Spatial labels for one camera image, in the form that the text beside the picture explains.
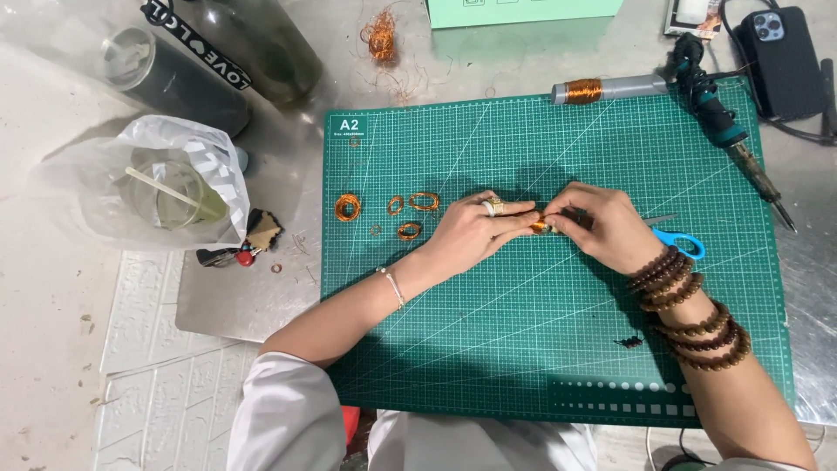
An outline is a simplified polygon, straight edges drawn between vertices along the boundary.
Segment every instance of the woman's right hand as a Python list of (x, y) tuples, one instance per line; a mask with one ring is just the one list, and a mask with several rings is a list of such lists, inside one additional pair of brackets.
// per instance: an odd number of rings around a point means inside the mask
[[(563, 210), (593, 217), (590, 230)], [(665, 254), (666, 247), (642, 221), (624, 191), (572, 182), (543, 211), (544, 222), (566, 234), (584, 253), (623, 275), (634, 275)]]

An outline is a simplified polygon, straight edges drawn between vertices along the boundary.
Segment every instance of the white shirt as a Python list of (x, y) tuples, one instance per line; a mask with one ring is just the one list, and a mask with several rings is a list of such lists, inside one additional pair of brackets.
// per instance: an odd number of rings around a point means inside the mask
[[(244, 382), (227, 471), (336, 471), (346, 454), (337, 393), (317, 366), (267, 353)], [(369, 433), (369, 471), (594, 471), (586, 425), (497, 421), (379, 411)], [(802, 471), (748, 458), (713, 471)]]

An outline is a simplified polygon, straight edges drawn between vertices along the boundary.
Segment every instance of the woman's left hand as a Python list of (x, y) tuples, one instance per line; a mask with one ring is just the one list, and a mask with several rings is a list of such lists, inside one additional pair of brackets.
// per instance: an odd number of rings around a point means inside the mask
[(482, 202), (497, 195), (486, 190), (448, 206), (439, 227), (414, 253), (420, 255), (436, 282), (467, 272), (518, 236), (529, 236), (539, 219), (534, 201), (505, 202), (503, 216), (489, 217)]

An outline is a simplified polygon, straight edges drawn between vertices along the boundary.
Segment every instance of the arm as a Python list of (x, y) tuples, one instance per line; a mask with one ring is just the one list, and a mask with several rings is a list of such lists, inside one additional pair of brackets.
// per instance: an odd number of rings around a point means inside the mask
[[(593, 227), (586, 230), (559, 215), (565, 208), (586, 210), (595, 219)], [(639, 217), (624, 192), (573, 182), (544, 212), (548, 215), (547, 224), (569, 236), (585, 253), (624, 275), (641, 272), (649, 262), (665, 253), (665, 247)], [(701, 290), (675, 308), (660, 312), (660, 318), (671, 327), (682, 328), (706, 321), (714, 309)], [(693, 339), (705, 340), (700, 336)], [(682, 353), (695, 359), (700, 356), (711, 359), (730, 350)], [(701, 425), (724, 459), (758, 458), (809, 470), (817, 468), (796, 418), (753, 355), (728, 370), (695, 370), (683, 364), (681, 369)]]
[[(483, 261), (511, 239), (531, 234), (534, 201), (506, 203), (506, 214), (489, 218), (485, 191), (452, 203), (430, 240), (388, 268), (405, 302)], [(262, 345), (259, 354), (284, 352), (325, 368), (398, 309), (398, 297), (382, 273), (375, 273), (309, 309)]]

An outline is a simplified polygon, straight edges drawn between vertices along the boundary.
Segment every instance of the cutting mat grid lines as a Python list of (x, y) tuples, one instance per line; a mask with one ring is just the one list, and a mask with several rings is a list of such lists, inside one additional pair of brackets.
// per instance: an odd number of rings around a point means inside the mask
[[(721, 100), (761, 156), (747, 90)], [(701, 239), (706, 289), (746, 326), (793, 402), (788, 331), (770, 207), (672, 96), (552, 106), (521, 96), (326, 115), (321, 294), (327, 298), (426, 241), (439, 223), (396, 194), (438, 193), (440, 210), (493, 189), (538, 207), (568, 182), (623, 189), (643, 216), (678, 213), (662, 230)], [(361, 214), (333, 202), (351, 192)], [(421, 224), (414, 241), (397, 228)], [(371, 235), (373, 225), (381, 233)], [(624, 279), (566, 237), (519, 238), (379, 324), (329, 374), (341, 403), (466, 416), (697, 427), (679, 367)], [(638, 348), (614, 341), (634, 335)]]

